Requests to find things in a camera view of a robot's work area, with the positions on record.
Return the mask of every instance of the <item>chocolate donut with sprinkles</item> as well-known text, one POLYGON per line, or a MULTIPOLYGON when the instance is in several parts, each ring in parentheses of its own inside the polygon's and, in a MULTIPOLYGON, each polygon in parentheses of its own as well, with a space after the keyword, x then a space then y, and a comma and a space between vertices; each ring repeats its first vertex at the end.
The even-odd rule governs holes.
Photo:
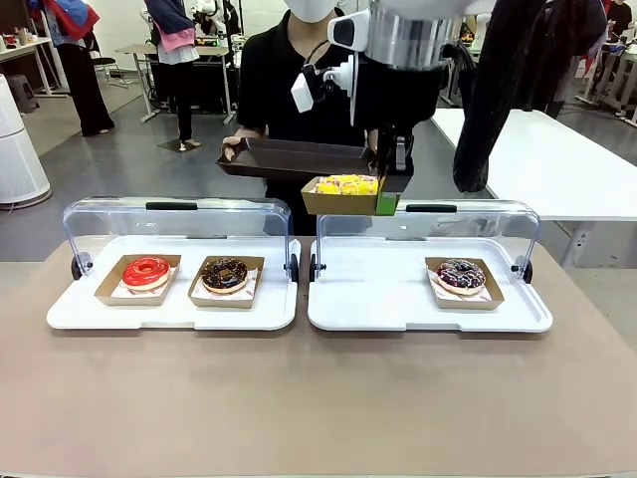
POLYGON ((461 296, 473 296, 485 287, 485 272, 473 262, 450 259, 443 262, 436 274, 440 285, 449 292, 461 296))

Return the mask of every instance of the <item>donut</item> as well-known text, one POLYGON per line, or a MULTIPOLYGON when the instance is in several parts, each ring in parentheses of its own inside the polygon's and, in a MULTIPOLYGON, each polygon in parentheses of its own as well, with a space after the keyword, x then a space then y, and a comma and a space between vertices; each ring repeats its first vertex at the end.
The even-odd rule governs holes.
POLYGON ((218 259, 204 266, 201 282, 215 294, 234 294, 248 283, 248 267, 238 259, 218 259))
POLYGON ((131 262, 121 279, 132 291, 149 292, 163 286, 170 275, 170 264, 155 257, 142 257, 131 262))
POLYGON ((484 287, 487 277, 484 271, 473 262, 464 259, 450 259, 443 262, 436 274, 440 285, 449 292, 461 296, 473 296, 484 287))

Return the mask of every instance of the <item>pink shirt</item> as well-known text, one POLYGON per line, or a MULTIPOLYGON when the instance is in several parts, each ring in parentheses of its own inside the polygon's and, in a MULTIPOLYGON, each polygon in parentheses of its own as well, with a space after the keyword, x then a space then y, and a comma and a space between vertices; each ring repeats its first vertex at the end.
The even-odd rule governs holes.
POLYGON ((194 28, 188 28, 177 33, 164 33, 163 30, 159 28, 159 25, 157 25, 157 30, 159 30, 159 35, 161 35, 161 43, 163 44, 163 48, 166 49, 167 53, 170 53, 173 50, 185 45, 195 44, 196 32, 194 28))

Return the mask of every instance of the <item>white serving tray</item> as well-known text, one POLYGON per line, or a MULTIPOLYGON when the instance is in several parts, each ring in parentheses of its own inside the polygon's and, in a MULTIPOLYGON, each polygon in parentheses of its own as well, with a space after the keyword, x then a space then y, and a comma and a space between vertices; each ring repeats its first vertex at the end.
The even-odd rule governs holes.
MULTIPOLYGON (((499 243, 482 238, 387 241, 375 237, 321 239, 326 269, 310 283, 308 315, 327 331, 462 331, 542 333, 552 315, 532 286, 511 272, 499 243), (425 257, 483 259, 505 301, 494 311, 439 309, 425 257)), ((317 243, 312 253, 317 251, 317 243)))
MULTIPOLYGON (((294 240, 291 253, 301 261, 301 244, 294 240)), ((54 329, 195 329, 220 331, 273 331, 287 326, 295 316, 297 283, 284 271, 281 237, 229 237, 187 239, 166 236, 122 236, 110 241, 97 257, 88 276, 75 281, 49 311, 54 329), (180 254, 175 282, 160 307, 109 307, 95 297, 114 264, 126 254, 180 254), (188 289, 207 256, 265 257, 264 270, 251 310, 196 307, 188 289)))

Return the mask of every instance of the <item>face mask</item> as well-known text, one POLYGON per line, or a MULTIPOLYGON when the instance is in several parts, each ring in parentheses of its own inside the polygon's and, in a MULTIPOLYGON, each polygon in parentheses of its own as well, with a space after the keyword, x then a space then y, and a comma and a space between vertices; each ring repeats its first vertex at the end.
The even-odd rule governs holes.
POLYGON ((329 15, 336 0, 286 0, 292 13, 306 23, 316 23, 329 15))

